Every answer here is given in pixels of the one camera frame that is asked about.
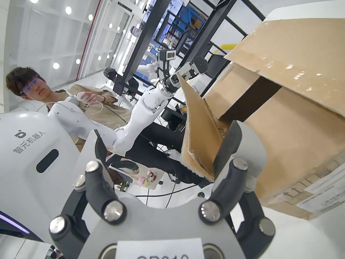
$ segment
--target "beige t-shirt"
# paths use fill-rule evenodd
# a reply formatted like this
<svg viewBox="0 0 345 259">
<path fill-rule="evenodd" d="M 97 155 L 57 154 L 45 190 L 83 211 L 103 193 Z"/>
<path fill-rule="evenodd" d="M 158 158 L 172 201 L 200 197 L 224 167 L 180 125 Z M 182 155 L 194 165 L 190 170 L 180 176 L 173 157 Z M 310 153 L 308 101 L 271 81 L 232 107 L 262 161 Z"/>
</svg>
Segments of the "beige t-shirt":
<svg viewBox="0 0 345 259">
<path fill-rule="evenodd" d="M 68 88 L 68 92 L 72 95 L 78 94 L 80 91 L 89 91 L 93 92 L 96 95 L 106 95 L 109 94 L 110 96 L 113 96 L 110 92 L 107 92 L 106 90 L 82 86 L 82 85 L 72 85 Z M 65 96 L 63 96 L 62 100 L 65 100 L 68 97 L 68 94 L 66 93 Z M 124 126 L 126 122 L 130 119 L 131 111 L 117 106 L 113 104 L 109 104 L 107 102 L 103 102 L 103 109 L 101 104 L 95 103 L 92 105 L 89 105 L 85 101 L 79 102 L 79 108 L 87 115 L 87 117 L 95 122 L 98 122 L 100 124 L 104 124 L 112 129 L 114 129 L 116 126 Z M 77 146 L 78 150 L 81 151 L 85 140 L 77 137 L 72 137 L 75 145 Z M 108 151 L 114 152 L 112 148 L 107 148 Z"/>
</svg>

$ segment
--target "man's hair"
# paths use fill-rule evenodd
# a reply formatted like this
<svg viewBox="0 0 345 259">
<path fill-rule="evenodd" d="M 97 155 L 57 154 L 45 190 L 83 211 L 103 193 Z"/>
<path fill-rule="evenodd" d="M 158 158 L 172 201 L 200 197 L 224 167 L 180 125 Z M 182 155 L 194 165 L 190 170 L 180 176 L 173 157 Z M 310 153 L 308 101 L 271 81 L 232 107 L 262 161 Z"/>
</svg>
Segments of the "man's hair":
<svg viewBox="0 0 345 259">
<path fill-rule="evenodd" d="M 18 84 L 21 84 L 21 88 L 23 88 L 35 76 L 41 78 L 31 67 L 16 67 L 6 75 L 6 87 L 15 95 L 22 96 L 23 94 Z"/>
<path fill-rule="evenodd" d="M 51 254 L 50 254 L 50 258 L 51 259 L 56 259 L 58 257 L 58 255 L 56 254 L 55 251 L 53 251 Z"/>
</svg>

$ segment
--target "black pants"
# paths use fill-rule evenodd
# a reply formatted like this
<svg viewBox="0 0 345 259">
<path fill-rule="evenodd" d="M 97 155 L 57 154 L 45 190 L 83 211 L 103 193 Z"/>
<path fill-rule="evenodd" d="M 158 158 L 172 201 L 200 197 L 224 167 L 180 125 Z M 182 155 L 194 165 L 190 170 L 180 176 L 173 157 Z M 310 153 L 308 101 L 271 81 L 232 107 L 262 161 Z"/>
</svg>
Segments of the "black pants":
<svg viewBox="0 0 345 259">
<path fill-rule="evenodd" d="M 168 158 L 164 152 L 150 144 L 151 141 L 181 152 L 183 136 L 184 133 L 174 132 L 154 122 L 137 137 L 132 149 L 127 151 L 126 158 L 146 167 L 158 168 L 175 175 L 181 182 L 199 184 L 202 181 L 201 177 L 187 169 L 179 161 Z"/>
</svg>

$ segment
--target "man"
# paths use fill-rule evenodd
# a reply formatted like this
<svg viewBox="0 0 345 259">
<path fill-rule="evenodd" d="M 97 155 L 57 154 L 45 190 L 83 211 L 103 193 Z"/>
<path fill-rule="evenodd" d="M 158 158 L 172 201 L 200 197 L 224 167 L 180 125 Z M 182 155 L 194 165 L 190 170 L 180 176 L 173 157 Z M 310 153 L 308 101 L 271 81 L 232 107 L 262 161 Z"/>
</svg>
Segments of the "man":
<svg viewBox="0 0 345 259">
<path fill-rule="evenodd" d="M 61 254 L 61 252 L 58 249 L 55 249 L 51 254 L 50 254 L 51 259 L 65 259 L 65 257 Z"/>
<path fill-rule="evenodd" d="M 52 91 L 46 81 L 30 67 L 17 67 L 13 69 L 6 76 L 6 86 L 12 93 L 25 100 L 36 100 L 45 103 L 48 109 L 55 102 L 65 100 L 69 94 L 75 96 L 80 91 L 84 91 L 87 99 L 86 101 L 79 102 L 80 109 L 90 120 L 106 124 L 112 129 L 117 126 L 124 126 L 131 115 L 130 110 L 114 105 L 113 103 L 117 101 L 116 98 L 106 90 L 72 85 L 68 89 L 69 94 L 64 90 Z M 92 102 L 101 102 L 103 109 L 100 110 L 100 105 L 89 105 Z M 73 137 L 72 139 L 79 151 L 81 151 L 85 140 Z M 165 153 L 157 150 L 150 144 L 150 142 L 159 143 L 181 152 L 182 141 L 183 133 L 174 132 L 152 123 L 142 131 L 125 157 L 146 167 L 158 168 L 173 174 L 181 182 L 200 184 L 203 180 L 201 177 L 194 174 L 180 162 L 169 159 Z"/>
</svg>

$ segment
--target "black chair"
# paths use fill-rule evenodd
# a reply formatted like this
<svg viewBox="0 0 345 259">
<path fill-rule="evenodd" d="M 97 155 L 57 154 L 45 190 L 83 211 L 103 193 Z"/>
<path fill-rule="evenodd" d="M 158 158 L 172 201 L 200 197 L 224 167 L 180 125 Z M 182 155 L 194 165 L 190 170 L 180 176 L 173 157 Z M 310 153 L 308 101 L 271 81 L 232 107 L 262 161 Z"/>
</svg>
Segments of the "black chair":
<svg viewBox="0 0 345 259">
<path fill-rule="evenodd" d="M 114 68 L 108 67 L 108 68 L 104 69 L 103 74 L 109 80 L 115 82 L 115 79 L 116 79 L 116 76 L 117 76 L 118 73 L 116 72 L 116 70 Z M 132 77 L 131 79 L 128 80 L 128 85 L 133 87 L 135 90 L 138 90 L 138 88 L 139 88 L 139 83 L 138 83 L 138 81 L 136 79 L 134 79 L 134 77 Z M 132 99 L 135 99 L 136 93 L 131 91 L 131 90 L 128 90 L 126 92 L 126 95 L 129 95 L 129 96 L 132 97 Z"/>
</svg>

